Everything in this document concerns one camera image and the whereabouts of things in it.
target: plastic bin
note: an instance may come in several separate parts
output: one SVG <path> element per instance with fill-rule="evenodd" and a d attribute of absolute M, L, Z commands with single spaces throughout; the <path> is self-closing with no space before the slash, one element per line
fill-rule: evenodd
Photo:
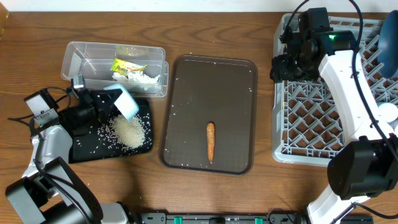
<path fill-rule="evenodd" d="M 274 34 L 274 56 L 284 53 L 279 41 L 291 14 L 285 14 Z M 298 15 L 290 26 L 299 31 Z M 351 30 L 358 36 L 359 19 L 329 17 L 334 30 Z M 385 79 L 380 74 L 383 63 L 377 62 L 383 21 L 364 19 L 361 50 L 364 74 L 376 102 L 398 105 L 398 78 Z M 328 86 L 316 82 L 282 82 L 275 84 L 272 109 L 272 156 L 278 162 L 327 166 L 344 146 L 343 129 Z"/>
<path fill-rule="evenodd" d="M 163 97 L 169 84 L 169 65 L 165 50 L 160 47 L 145 47 L 123 44 L 70 42 L 63 59 L 61 77 L 71 80 L 82 74 L 87 88 L 103 89 L 118 83 L 113 80 L 111 67 L 114 59 L 138 65 L 148 65 L 144 73 L 152 78 L 160 75 L 157 83 L 120 83 L 134 96 Z"/>

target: gray baking tray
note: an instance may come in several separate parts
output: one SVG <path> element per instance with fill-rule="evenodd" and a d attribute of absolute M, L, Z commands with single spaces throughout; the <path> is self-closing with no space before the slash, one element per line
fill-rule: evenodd
<path fill-rule="evenodd" d="M 159 157 L 167 167 L 245 174 L 253 163 L 257 67 L 247 60 L 181 56 L 174 65 Z M 215 124 L 213 163 L 206 125 Z"/>

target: green clip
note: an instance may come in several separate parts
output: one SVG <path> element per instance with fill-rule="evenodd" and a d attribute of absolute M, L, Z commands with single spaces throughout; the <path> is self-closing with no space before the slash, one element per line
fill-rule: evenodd
<path fill-rule="evenodd" d="M 255 218 L 254 219 L 254 224 L 262 224 L 262 218 Z"/>
<path fill-rule="evenodd" d="M 182 224 L 182 217 L 174 217 L 174 224 Z"/>

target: wooden table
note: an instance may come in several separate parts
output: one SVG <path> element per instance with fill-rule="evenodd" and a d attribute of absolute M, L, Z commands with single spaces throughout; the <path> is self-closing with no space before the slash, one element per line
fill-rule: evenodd
<path fill-rule="evenodd" d="M 254 165 L 246 175 L 163 166 L 158 149 L 166 98 L 152 98 L 155 145 L 150 153 L 71 165 L 100 202 L 122 201 L 136 212 L 302 211 L 328 182 L 325 168 L 282 164 L 271 157 L 274 84 L 269 71 L 273 35 L 283 14 L 12 12 L 0 40 L 0 189 L 4 192 L 20 179 L 32 155 L 27 127 L 6 118 L 29 114 L 23 99 L 33 92 L 46 86 L 69 86 L 60 71 L 70 41 L 107 42 L 163 47 L 170 71 L 174 60 L 183 54 L 248 59 L 257 65 L 259 78 Z M 384 19 L 386 15 L 364 17 Z M 398 190 L 365 204 L 392 214 L 398 208 Z M 368 214 L 362 209 L 356 212 Z M 4 194 L 0 196 L 0 217 L 1 223 L 21 222 Z M 376 223 L 388 221 L 376 218 Z"/>

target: yellow snack wrapper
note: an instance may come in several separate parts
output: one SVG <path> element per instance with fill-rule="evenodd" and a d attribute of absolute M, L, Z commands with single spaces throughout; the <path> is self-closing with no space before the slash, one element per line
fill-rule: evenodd
<path fill-rule="evenodd" d="M 147 65 L 136 65 L 135 63 L 123 61 L 115 58 L 111 70 L 121 75 L 127 75 L 129 72 L 143 71 Z"/>

